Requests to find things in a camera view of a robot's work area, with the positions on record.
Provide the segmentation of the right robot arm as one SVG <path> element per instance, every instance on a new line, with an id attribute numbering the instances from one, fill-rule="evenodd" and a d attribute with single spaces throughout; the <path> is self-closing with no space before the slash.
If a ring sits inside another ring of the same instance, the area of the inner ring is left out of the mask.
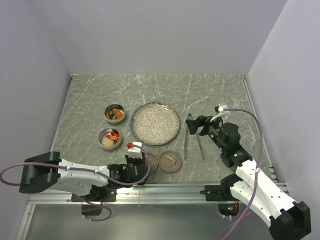
<path id="1" fill-rule="evenodd" d="M 221 151 L 221 159 L 232 174 L 220 185 L 206 185 L 201 194 L 206 201 L 239 200 L 268 226 L 275 240 L 301 240 L 311 233 L 310 208 L 281 190 L 257 167 L 253 157 L 241 146 L 236 124 L 224 123 L 221 117 L 199 116 L 186 120 L 189 133 L 209 136 Z"/>

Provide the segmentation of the red chicken drumstick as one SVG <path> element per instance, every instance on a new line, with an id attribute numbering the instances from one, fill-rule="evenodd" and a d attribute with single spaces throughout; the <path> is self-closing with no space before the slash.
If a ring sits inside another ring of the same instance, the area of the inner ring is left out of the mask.
<path id="1" fill-rule="evenodd" d="M 118 136 L 118 135 L 119 135 L 118 131 L 115 130 L 115 129 L 114 129 L 110 134 L 111 134 L 112 136 Z"/>

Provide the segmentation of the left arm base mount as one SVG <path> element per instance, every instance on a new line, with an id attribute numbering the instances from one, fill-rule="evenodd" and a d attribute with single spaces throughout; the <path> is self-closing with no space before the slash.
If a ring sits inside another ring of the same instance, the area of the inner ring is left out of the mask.
<path id="1" fill-rule="evenodd" d="M 86 201 L 100 203 L 116 201 L 117 190 L 108 186 L 97 187 L 92 185 L 90 189 L 85 190 L 85 194 L 80 195 L 80 197 Z"/>

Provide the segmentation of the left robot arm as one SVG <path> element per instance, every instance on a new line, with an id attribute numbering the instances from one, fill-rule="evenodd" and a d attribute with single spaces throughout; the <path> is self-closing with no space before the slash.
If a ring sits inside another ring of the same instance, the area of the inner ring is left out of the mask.
<path id="1" fill-rule="evenodd" d="M 150 161 L 144 153 L 140 158 L 125 155 L 125 164 L 92 166 L 74 163 L 56 151 L 25 160 L 19 185 L 23 194 L 57 190 L 83 197 L 87 201 L 115 201 L 118 189 L 143 185 L 150 173 Z"/>

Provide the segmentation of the white steamed bun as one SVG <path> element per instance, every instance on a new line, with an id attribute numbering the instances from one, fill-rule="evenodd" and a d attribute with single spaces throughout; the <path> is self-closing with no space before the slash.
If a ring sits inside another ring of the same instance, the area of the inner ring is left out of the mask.
<path id="1" fill-rule="evenodd" d="M 105 138 L 105 139 L 102 141 L 102 145 L 103 145 L 105 148 L 110 148 L 110 147 L 112 147 L 114 144 L 115 144 L 115 142 L 114 142 L 112 139 L 109 139 L 109 138 Z"/>

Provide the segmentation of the metal serving tongs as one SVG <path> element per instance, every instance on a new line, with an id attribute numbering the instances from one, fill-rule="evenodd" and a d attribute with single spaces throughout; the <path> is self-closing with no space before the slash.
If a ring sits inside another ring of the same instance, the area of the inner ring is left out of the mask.
<path id="1" fill-rule="evenodd" d="M 201 163 L 205 162 L 204 152 L 199 140 L 197 133 L 194 135 L 190 134 L 189 127 L 185 124 L 185 137 L 184 137 L 184 150 L 183 150 L 183 159 L 187 160 L 190 157 L 197 157 Z"/>

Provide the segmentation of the red sushi roll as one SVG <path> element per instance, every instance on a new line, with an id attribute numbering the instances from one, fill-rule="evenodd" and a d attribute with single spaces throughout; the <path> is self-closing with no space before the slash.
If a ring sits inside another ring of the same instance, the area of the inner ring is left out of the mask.
<path id="1" fill-rule="evenodd" d="M 112 115 L 110 116 L 110 119 L 111 119 L 111 120 L 116 120 L 116 119 L 117 119 L 117 116 L 114 115 L 114 114 L 112 114 Z"/>

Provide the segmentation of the red shrimp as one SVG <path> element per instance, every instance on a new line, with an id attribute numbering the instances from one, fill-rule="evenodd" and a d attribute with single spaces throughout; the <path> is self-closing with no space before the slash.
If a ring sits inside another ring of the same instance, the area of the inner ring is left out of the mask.
<path id="1" fill-rule="evenodd" d="M 107 134 L 105 137 L 107 139 L 111 139 L 111 140 L 115 140 L 115 139 L 119 139 L 120 138 L 119 135 L 111 135 L 111 134 Z"/>

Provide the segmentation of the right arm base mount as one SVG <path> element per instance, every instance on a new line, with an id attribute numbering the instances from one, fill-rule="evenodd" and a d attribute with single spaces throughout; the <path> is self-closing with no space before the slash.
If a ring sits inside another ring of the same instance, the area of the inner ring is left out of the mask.
<path id="1" fill-rule="evenodd" d="M 225 202 L 236 200 L 236 198 L 232 196 L 230 188 L 224 184 L 205 185 L 204 190 L 201 190 L 200 194 L 205 195 L 205 200 L 207 202 Z"/>

